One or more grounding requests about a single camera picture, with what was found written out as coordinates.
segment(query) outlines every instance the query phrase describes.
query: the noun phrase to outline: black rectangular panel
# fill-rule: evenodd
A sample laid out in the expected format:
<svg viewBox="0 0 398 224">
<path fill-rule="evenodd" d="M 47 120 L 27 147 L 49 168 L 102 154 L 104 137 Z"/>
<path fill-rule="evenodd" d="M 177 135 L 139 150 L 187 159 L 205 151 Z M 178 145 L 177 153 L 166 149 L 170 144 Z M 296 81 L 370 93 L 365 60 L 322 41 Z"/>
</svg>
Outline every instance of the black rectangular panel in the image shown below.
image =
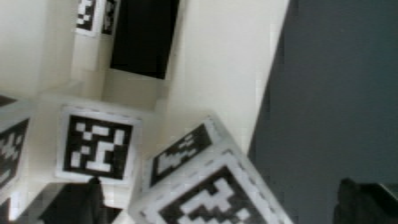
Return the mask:
<svg viewBox="0 0 398 224">
<path fill-rule="evenodd" d="M 154 159 L 152 187 L 212 145 L 205 124 L 184 136 Z"/>
<path fill-rule="evenodd" d="M 166 78 L 180 0 L 122 2 L 111 67 Z"/>
<path fill-rule="evenodd" d="M 27 128 L 29 119 L 0 133 L 0 190 L 18 175 Z"/>
</svg>

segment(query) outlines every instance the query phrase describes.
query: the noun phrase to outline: dark doorway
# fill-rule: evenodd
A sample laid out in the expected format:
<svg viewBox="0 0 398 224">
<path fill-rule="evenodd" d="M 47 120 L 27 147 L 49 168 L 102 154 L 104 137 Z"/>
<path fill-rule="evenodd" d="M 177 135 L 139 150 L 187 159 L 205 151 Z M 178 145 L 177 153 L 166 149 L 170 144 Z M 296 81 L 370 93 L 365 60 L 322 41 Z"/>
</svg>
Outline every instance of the dark doorway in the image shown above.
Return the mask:
<svg viewBox="0 0 398 224">
<path fill-rule="evenodd" d="M 123 0 L 111 67 L 166 78 L 180 0 Z"/>
</svg>

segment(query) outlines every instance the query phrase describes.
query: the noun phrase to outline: white cube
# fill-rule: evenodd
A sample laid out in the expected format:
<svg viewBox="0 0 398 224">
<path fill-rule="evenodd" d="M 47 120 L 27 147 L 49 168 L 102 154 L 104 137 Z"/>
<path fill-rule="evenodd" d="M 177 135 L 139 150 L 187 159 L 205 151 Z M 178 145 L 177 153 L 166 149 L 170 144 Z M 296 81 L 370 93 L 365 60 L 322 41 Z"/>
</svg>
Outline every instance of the white cube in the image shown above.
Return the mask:
<svg viewBox="0 0 398 224">
<path fill-rule="evenodd" d="M 159 182 L 168 179 L 180 167 L 226 137 L 223 134 L 226 131 L 217 122 L 219 120 L 209 117 L 166 150 L 150 158 L 143 175 L 143 192 L 150 191 Z"/>
<path fill-rule="evenodd" d="M 219 133 L 217 142 L 207 144 L 209 147 L 186 160 L 184 165 L 171 163 L 173 172 L 141 196 L 132 197 L 129 214 L 143 224 L 292 224 L 232 135 L 219 120 L 212 120 Z M 175 150 L 173 155 L 182 155 L 184 152 L 187 149 L 180 152 Z"/>
<path fill-rule="evenodd" d="M 100 177 L 106 184 L 129 184 L 138 159 L 141 119 L 81 106 L 65 106 L 58 176 L 77 181 Z"/>
<path fill-rule="evenodd" d="M 0 93 L 0 198 L 20 177 L 33 109 L 29 100 Z"/>
</svg>

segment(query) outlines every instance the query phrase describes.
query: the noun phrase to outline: gray wall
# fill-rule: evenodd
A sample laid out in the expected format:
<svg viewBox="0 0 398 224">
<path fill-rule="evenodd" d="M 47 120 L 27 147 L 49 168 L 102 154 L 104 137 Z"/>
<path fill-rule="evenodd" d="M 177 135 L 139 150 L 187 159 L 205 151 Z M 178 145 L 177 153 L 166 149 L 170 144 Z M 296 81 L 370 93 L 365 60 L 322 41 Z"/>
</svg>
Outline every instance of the gray wall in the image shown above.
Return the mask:
<svg viewBox="0 0 398 224">
<path fill-rule="evenodd" d="M 292 3 L 251 159 L 296 223 L 333 223 L 340 180 L 398 183 L 398 1 Z"/>
</svg>

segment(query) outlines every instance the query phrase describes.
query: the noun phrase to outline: black and white square pattern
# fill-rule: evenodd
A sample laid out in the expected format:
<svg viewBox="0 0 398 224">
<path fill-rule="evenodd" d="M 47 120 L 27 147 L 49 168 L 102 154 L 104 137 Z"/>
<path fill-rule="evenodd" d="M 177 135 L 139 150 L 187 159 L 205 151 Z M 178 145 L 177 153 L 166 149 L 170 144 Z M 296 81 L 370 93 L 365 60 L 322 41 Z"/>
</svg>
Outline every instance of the black and white square pattern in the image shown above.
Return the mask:
<svg viewBox="0 0 398 224">
<path fill-rule="evenodd" d="M 29 119 L 0 133 L 0 191 L 17 178 Z"/>
<path fill-rule="evenodd" d="M 104 2 L 106 0 L 81 0 L 79 3 L 77 33 L 91 37 L 100 32 Z"/>
<path fill-rule="evenodd" d="M 132 176 L 141 121 L 102 111 L 74 107 L 65 110 L 59 174 L 72 178 L 75 174 L 86 180 L 98 176 L 106 183 L 125 182 Z"/>
<path fill-rule="evenodd" d="M 107 0 L 106 15 L 104 15 L 104 34 L 109 34 L 109 35 L 113 35 L 114 33 L 116 11 L 118 11 L 118 1 Z"/>
<path fill-rule="evenodd" d="M 292 224 L 260 174 L 233 146 L 191 163 L 175 177 L 130 204 L 148 224 Z"/>
<path fill-rule="evenodd" d="M 146 174 L 150 180 L 145 181 L 145 190 L 157 185 L 219 140 L 221 133 L 214 119 L 209 118 L 198 128 L 150 160 L 150 172 Z"/>
</svg>

